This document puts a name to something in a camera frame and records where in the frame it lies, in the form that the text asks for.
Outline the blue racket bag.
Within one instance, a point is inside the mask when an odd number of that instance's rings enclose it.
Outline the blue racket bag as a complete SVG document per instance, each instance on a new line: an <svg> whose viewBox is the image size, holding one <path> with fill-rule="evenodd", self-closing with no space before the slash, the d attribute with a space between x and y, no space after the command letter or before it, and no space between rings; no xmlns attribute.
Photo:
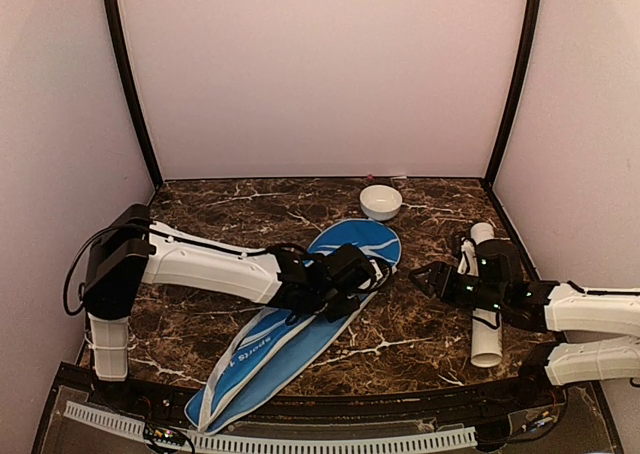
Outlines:
<svg viewBox="0 0 640 454"><path fill-rule="evenodd" d="M316 236L308 251L330 254L345 243L358 247L371 260L385 260L391 268L401 258L399 236L370 219L337 222ZM186 418L199 431L213 435L255 411L314 362L375 295L356 295L357 310L333 322L318 315L287 324L287 310L261 309L233 338L205 387L187 402Z"/></svg>

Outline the white shuttlecock tube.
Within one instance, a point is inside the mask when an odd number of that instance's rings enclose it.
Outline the white shuttlecock tube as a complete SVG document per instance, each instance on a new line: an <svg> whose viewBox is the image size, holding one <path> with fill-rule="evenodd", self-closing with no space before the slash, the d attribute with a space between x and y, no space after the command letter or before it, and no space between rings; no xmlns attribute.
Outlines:
<svg viewBox="0 0 640 454"><path fill-rule="evenodd" d="M470 229L471 239L477 246L494 238L489 223L477 223ZM495 312L475 309L472 312L471 364L478 368L492 368L502 361L502 330Z"/></svg>

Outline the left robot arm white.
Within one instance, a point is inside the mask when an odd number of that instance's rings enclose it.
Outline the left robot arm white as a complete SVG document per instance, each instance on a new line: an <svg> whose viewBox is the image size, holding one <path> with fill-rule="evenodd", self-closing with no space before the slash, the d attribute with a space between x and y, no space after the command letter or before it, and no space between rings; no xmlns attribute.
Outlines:
<svg viewBox="0 0 640 454"><path fill-rule="evenodd" d="M142 204L89 237L71 265L82 258L88 263L79 305L63 308L69 316L87 313L101 391L120 410L141 401L140 386L127 377L128 318L140 285L219 292L294 317L322 314L334 321L359 307L358 295L372 290L382 272L353 244L319 254L291 243L237 247L155 221Z"/></svg>

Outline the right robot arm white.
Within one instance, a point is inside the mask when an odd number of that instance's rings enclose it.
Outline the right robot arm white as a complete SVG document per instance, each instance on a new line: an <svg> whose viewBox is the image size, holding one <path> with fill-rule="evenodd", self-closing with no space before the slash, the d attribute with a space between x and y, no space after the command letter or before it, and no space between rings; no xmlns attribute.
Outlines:
<svg viewBox="0 0 640 454"><path fill-rule="evenodd" d="M494 326L529 332L607 334L587 343L534 347L510 387L521 408L534 406L549 385L629 379L639 384L639 291L581 287L567 281L525 280L517 248L506 241L466 239L458 265L434 261L410 272L427 297L456 308L496 315Z"/></svg>

